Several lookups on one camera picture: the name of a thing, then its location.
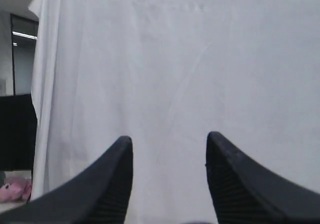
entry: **white sheet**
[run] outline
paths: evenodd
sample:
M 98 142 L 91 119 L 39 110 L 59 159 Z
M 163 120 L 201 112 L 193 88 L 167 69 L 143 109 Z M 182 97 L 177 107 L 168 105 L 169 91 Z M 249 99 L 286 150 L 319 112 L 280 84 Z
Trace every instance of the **white sheet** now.
M 34 0 L 32 197 L 120 135 L 128 224 L 214 221 L 209 131 L 320 191 L 320 0 Z

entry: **white backdrop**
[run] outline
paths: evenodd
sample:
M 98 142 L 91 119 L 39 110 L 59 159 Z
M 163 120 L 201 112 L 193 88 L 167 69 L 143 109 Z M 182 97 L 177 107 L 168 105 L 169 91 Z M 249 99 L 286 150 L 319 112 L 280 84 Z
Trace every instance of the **white backdrop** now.
M 128 224 L 214 221 L 222 132 L 320 192 L 320 0 L 34 0 L 32 197 L 134 141 Z

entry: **floor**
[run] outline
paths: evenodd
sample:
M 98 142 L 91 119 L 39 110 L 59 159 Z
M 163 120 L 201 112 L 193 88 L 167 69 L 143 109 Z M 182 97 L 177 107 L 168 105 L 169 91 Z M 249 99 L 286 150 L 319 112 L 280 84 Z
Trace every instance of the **floor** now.
M 28 171 L 28 170 L 6 171 L 5 175 L 6 177 L 21 176 L 24 178 L 31 178 L 31 171 Z M 0 203 L 0 213 L 19 207 L 23 204 L 24 204 L 23 202 Z

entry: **pink stuffed toy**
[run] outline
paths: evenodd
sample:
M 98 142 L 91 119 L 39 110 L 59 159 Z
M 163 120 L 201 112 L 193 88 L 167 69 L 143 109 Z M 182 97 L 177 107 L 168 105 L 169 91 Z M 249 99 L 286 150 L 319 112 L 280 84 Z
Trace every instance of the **pink stuffed toy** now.
M 0 188 L 0 203 L 27 201 L 31 195 L 32 181 L 20 176 L 8 177 Z

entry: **ceiling light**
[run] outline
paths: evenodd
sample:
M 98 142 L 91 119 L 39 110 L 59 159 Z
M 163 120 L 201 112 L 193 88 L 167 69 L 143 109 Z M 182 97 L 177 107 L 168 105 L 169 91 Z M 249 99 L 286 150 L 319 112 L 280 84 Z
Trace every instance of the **ceiling light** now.
M 28 35 L 28 34 L 16 32 L 16 31 L 13 31 L 12 34 L 15 36 L 18 36 L 18 37 L 22 37 L 22 38 L 29 38 L 29 39 L 33 39 L 33 40 L 38 40 L 38 37 L 36 37 L 34 35 Z

